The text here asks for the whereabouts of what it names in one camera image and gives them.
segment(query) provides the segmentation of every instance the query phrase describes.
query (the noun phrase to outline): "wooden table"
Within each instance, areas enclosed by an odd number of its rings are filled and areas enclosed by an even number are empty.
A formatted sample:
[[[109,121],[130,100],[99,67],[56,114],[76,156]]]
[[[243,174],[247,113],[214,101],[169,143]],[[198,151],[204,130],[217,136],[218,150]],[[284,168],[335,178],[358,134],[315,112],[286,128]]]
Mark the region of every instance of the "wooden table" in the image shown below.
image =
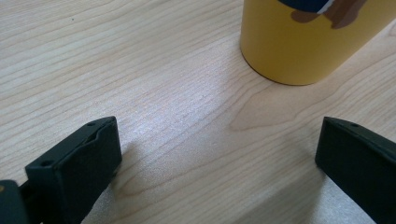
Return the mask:
[[[324,116],[396,141],[396,22],[290,87],[238,47],[243,1],[2,1],[0,179],[82,124],[119,123],[84,223],[372,223],[315,165]]]

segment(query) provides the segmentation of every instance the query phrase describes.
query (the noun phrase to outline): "table surface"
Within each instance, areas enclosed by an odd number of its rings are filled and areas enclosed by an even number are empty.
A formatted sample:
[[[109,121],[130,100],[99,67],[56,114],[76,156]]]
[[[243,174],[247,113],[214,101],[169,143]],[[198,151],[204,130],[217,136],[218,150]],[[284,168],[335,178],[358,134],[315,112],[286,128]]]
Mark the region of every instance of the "table surface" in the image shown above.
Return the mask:
[[[373,223],[315,165],[324,116],[396,140],[396,23],[317,84],[255,73],[243,1],[1,1],[0,179],[116,116],[83,223]]]

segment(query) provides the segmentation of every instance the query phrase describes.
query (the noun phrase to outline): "yellow cup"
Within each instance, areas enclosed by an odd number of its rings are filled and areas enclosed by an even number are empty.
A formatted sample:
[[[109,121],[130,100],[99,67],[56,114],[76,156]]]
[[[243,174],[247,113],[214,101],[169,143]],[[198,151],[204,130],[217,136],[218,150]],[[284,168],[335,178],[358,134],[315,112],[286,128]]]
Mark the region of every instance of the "yellow cup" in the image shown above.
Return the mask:
[[[273,81],[315,83],[396,18],[396,0],[245,0],[241,50]]]

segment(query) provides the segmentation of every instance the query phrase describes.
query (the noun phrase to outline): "black plastic object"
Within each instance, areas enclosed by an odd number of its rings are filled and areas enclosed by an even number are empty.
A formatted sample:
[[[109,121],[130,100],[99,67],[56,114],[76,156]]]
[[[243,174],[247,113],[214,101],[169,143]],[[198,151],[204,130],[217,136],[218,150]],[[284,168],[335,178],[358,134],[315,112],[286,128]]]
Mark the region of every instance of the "black plastic object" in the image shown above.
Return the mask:
[[[316,163],[376,223],[396,223],[396,144],[346,120],[324,118]]]
[[[113,179],[120,163],[116,118],[87,123],[25,167],[28,181],[19,187],[20,192],[15,182],[0,182],[0,188],[5,189],[0,192],[0,223],[80,223]],[[27,214],[29,221],[21,216],[4,222],[8,220],[4,217],[14,218],[9,208],[14,214]]]

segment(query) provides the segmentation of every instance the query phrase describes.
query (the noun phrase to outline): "printed graphic on cup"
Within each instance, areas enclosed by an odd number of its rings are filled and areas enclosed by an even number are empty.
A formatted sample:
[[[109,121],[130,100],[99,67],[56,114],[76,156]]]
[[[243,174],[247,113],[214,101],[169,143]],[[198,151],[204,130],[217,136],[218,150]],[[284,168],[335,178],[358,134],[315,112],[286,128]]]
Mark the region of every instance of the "printed graphic on cup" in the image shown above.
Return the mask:
[[[278,0],[296,9],[291,17],[297,22],[310,22],[324,15],[333,29],[348,26],[358,18],[359,10],[367,0]]]

